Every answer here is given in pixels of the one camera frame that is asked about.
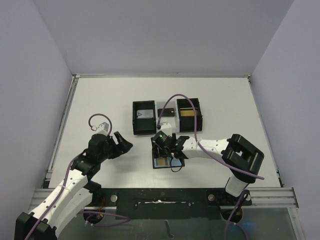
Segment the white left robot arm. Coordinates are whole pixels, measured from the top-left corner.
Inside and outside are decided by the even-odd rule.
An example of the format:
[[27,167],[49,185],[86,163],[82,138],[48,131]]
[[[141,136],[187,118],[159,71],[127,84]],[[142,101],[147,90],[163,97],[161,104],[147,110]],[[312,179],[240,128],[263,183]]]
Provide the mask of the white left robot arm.
[[113,136],[94,134],[88,147],[68,165],[60,184],[30,213],[22,212],[15,222],[16,240],[56,240],[68,223],[87,205],[100,203],[101,185],[93,176],[105,160],[131,150],[133,144],[119,132]]

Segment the black leather card holder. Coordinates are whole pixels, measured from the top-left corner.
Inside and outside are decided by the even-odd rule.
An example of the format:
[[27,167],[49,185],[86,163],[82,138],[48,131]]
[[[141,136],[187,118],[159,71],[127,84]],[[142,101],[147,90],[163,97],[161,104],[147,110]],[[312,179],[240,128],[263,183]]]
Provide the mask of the black leather card holder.
[[160,168],[158,168],[158,167],[155,167],[155,160],[156,159],[152,159],[152,167],[153,167],[153,169],[166,169],[166,168],[183,168],[183,167],[185,167],[185,161],[182,159],[182,160],[180,160],[180,159],[176,159],[176,158],[169,158],[169,157],[167,157],[167,156],[160,156],[159,155],[159,158],[167,158],[167,160],[168,160],[168,166],[167,167],[160,167]]

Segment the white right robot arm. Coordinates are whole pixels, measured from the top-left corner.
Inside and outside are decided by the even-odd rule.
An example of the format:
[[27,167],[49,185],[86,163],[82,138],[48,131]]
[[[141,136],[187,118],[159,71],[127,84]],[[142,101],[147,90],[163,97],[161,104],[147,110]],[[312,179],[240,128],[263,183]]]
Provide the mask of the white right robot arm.
[[186,159],[213,159],[230,169],[232,176],[226,182],[222,192],[223,200],[230,205],[241,198],[245,188],[257,179],[264,153],[240,134],[221,140],[196,139],[190,136],[176,137],[163,131],[151,138],[154,167],[158,160],[164,160],[164,166],[185,166]]

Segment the gold card from holder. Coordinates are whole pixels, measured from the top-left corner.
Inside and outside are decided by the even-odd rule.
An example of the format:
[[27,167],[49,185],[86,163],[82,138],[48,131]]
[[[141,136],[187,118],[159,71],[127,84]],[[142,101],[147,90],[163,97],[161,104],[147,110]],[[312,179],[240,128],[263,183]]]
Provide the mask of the gold card from holder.
[[168,166],[168,159],[167,158],[156,158],[155,159],[155,167],[156,168],[166,168]]

